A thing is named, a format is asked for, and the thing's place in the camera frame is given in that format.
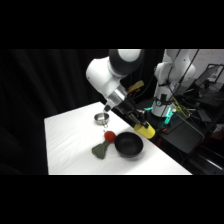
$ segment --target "wire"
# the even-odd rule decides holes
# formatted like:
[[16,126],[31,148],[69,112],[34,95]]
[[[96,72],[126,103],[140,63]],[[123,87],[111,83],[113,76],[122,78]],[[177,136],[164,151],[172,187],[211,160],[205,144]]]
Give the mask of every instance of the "wire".
[[[176,58],[178,57],[178,55],[179,55],[179,53],[180,53],[180,51],[181,51],[182,49],[180,49],[178,52],[177,52],[177,55],[176,55]],[[171,73],[171,71],[172,71],[172,68],[173,68],[173,66],[170,68],[170,71],[169,71],[169,74],[168,74],[168,82],[169,82],[169,80],[170,80],[170,73]]]
[[183,75],[183,76],[182,76],[182,78],[180,79],[179,84],[181,84],[181,83],[183,82],[183,80],[184,80],[184,78],[185,78],[185,76],[186,76],[186,74],[187,74],[188,70],[190,69],[191,65],[193,64],[194,59],[195,59],[195,58],[196,58],[196,56],[198,55],[198,52],[199,52],[199,51],[200,51],[200,49],[198,49],[198,50],[197,50],[196,54],[194,55],[194,58],[192,59],[192,61],[191,61],[190,65],[188,66],[188,68],[187,68],[186,72],[184,73],[184,75]]
[[176,113],[178,117],[180,117],[184,122],[186,122],[189,126],[191,126],[195,131],[197,131],[202,137],[203,140],[205,139],[205,136],[194,126],[192,126],[190,123],[188,123],[184,118],[182,118],[178,113]]
[[[176,113],[178,117],[180,117],[185,123],[187,123],[189,126],[191,126],[195,131],[197,131],[201,136],[202,139],[201,141],[192,149],[191,152],[193,152],[194,149],[196,149],[204,140],[205,140],[205,136],[194,126],[192,126],[190,123],[188,123],[184,118],[182,118],[178,113]],[[189,153],[189,155],[182,161],[182,165],[184,164],[184,162],[186,161],[186,159],[191,155],[191,153]]]
[[154,75],[152,76],[152,78],[151,78],[151,80],[149,81],[149,84],[148,84],[148,86],[145,88],[145,90],[144,90],[140,95],[138,95],[138,96],[136,96],[135,98],[133,98],[133,100],[139,98],[140,96],[142,96],[142,95],[146,92],[146,90],[147,90],[147,89],[149,88],[149,86],[151,85],[151,82],[152,82],[153,78],[154,78]]
[[144,57],[143,62],[142,62],[142,68],[141,68],[139,80],[141,80],[141,78],[142,78],[142,71],[143,71],[144,64],[145,64],[145,57]]

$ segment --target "metal cup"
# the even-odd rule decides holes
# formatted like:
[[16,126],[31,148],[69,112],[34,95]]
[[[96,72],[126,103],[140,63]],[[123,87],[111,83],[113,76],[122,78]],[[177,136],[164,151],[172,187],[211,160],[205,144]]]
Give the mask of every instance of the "metal cup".
[[109,114],[106,113],[100,113],[95,115],[94,119],[96,121],[97,124],[99,125],[103,125],[105,128],[107,128],[107,123],[109,121]]

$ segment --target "red tomato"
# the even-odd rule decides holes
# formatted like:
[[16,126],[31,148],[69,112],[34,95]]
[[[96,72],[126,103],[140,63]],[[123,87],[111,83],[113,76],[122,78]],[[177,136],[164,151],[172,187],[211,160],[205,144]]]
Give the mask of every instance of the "red tomato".
[[112,131],[106,132],[104,137],[109,143],[113,143],[116,139],[116,135]]

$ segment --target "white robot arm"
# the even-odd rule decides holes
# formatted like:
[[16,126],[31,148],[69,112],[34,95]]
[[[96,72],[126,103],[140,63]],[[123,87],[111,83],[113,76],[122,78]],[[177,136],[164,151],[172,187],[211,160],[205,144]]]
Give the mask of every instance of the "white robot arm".
[[104,112],[116,107],[136,124],[148,128],[147,121],[136,109],[134,101],[120,84],[120,80],[133,73],[142,63],[142,49],[110,49],[107,58],[93,60],[89,65],[86,77],[91,85],[107,100]]
[[[158,83],[154,95],[156,103],[153,106],[152,113],[158,117],[167,117],[168,110],[172,105],[172,102],[170,102],[171,90],[175,92],[175,86],[184,76],[191,63],[188,49],[167,49],[167,55],[172,62],[158,64],[155,72]],[[193,78],[194,74],[195,67],[191,65],[182,82]]]

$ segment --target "white table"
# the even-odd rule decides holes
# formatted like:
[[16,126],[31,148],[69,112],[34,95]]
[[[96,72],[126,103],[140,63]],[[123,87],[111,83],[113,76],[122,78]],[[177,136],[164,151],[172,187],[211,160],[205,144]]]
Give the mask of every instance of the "white table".
[[133,132],[143,140],[144,149],[138,157],[126,159],[111,144],[104,160],[96,158],[91,149],[104,142],[104,128],[95,123],[94,115],[103,108],[95,103],[45,119],[50,175],[190,175],[113,112],[109,112],[107,131]]

